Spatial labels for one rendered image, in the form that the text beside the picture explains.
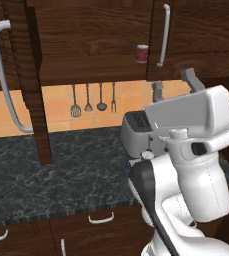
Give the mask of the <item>grey hanging spatula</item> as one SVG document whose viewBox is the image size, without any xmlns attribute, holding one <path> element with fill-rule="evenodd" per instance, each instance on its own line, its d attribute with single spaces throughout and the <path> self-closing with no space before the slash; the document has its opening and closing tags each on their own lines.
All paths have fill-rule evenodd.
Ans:
<svg viewBox="0 0 229 256">
<path fill-rule="evenodd" d="M 90 104 L 89 84 L 88 84 L 88 83 L 86 83 L 86 99 L 87 99 L 87 103 L 86 103 L 86 106 L 85 106 L 84 110 L 85 110 L 86 112 L 93 111 L 93 107 L 92 107 L 92 105 Z"/>
</svg>

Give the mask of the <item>red food can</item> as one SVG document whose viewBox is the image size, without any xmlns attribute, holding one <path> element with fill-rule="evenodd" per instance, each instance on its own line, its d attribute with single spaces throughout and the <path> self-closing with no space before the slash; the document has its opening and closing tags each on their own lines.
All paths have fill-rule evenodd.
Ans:
<svg viewBox="0 0 229 256">
<path fill-rule="evenodd" d="M 136 48 L 136 61 L 146 63 L 148 59 L 148 45 L 138 45 Z"/>
</svg>

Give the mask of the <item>open dark wood cabinet door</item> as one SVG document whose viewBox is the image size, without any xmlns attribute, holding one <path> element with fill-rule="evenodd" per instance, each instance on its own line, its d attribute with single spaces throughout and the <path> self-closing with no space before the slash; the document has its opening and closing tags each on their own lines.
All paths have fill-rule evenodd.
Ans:
<svg viewBox="0 0 229 256">
<path fill-rule="evenodd" d="M 52 163 L 45 108 L 40 82 L 42 51 L 34 7 L 27 0 L 1 0 L 4 17 L 10 20 L 9 38 L 25 105 L 29 110 L 40 163 Z"/>
</svg>

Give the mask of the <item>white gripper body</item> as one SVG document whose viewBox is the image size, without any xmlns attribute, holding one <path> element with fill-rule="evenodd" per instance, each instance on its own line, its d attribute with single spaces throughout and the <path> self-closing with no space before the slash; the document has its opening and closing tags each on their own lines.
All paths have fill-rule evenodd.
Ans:
<svg viewBox="0 0 229 256">
<path fill-rule="evenodd" d="M 229 129 L 229 91 L 222 85 L 162 100 L 145 109 L 151 127 L 165 136 L 187 128 L 192 138 L 207 138 Z"/>
</svg>

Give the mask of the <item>grey hanging meat fork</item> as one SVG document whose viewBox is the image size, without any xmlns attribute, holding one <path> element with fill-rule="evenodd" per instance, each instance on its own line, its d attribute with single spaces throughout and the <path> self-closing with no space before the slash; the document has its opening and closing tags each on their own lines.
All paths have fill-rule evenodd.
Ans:
<svg viewBox="0 0 229 256">
<path fill-rule="evenodd" d="M 115 82 L 112 82 L 111 112 L 116 113 Z"/>
</svg>

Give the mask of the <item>white toaster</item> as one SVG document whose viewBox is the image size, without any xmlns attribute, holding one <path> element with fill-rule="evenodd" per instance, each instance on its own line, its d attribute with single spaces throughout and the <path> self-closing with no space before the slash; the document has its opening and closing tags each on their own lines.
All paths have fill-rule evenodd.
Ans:
<svg viewBox="0 0 229 256">
<path fill-rule="evenodd" d="M 165 144 L 151 127 L 144 110 L 124 115 L 121 140 L 126 152 L 133 158 L 140 158 L 145 151 L 151 151 L 155 157 L 166 153 Z"/>
</svg>

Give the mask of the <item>wide dark wood drawer front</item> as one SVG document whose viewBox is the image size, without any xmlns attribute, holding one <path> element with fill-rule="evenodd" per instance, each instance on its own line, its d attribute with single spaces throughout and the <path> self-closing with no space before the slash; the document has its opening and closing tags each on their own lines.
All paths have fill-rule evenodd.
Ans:
<svg viewBox="0 0 229 256">
<path fill-rule="evenodd" d="M 92 219 L 104 219 L 111 216 L 114 212 L 114 220 L 109 223 L 94 225 L 89 223 L 88 216 Z M 124 206 L 114 209 L 104 209 L 95 212 L 79 213 L 70 216 L 52 218 L 50 226 L 54 236 L 69 233 L 78 233 L 84 230 L 100 229 L 104 232 L 112 228 L 120 227 L 127 231 L 130 227 L 141 227 L 143 221 L 141 218 L 141 209 L 138 206 Z"/>
</svg>

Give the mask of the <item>closed dark wood cabinet door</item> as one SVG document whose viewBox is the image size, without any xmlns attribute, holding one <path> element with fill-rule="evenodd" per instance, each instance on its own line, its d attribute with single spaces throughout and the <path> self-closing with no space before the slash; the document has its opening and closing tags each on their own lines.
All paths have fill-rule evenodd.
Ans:
<svg viewBox="0 0 229 256">
<path fill-rule="evenodd" d="M 164 65 L 158 67 L 164 4 L 171 17 Z M 187 68 L 201 78 L 229 77 L 229 0 L 153 0 L 146 79 L 178 79 Z"/>
</svg>

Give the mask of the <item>grey hanging ladle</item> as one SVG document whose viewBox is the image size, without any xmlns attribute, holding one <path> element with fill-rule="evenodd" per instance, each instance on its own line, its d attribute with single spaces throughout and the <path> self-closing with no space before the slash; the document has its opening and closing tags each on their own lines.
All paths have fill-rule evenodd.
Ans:
<svg viewBox="0 0 229 256">
<path fill-rule="evenodd" d="M 99 111 L 105 111 L 107 108 L 107 104 L 102 102 L 102 83 L 99 83 L 100 88 L 100 102 L 97 104 L 97 109 Z"/>
</svg>

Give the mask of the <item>dark wood base cabinet door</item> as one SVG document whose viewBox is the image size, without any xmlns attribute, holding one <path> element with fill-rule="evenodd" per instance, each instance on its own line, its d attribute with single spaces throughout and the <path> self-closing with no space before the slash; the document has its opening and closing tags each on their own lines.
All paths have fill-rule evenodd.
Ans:
<svg viewBox="0 0 229 256">
<path fill-rule="evenodd" d="M 141 256 L 147 244 L 144 230 L 69 233 L 55 238 L 58 256 L 62 256 L 61 239 L 65 240 L 66 256 Z"/>
</svg>

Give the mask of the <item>grey slotted turner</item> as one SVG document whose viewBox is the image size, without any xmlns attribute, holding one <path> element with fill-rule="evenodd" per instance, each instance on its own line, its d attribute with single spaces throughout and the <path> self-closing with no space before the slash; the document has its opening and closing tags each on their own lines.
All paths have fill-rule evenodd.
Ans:
<svg viewBox="0 0 229 256">
<path fill-rule="evenodd" d="M 75 85 L 72 85 L 72 90 L 73 90 L 73 105 L 71 106 L 70 113 L 72 117 L 80 117 L 82 112 L 81 112 L 81 107 L 76 102 Z"/>
</svg>

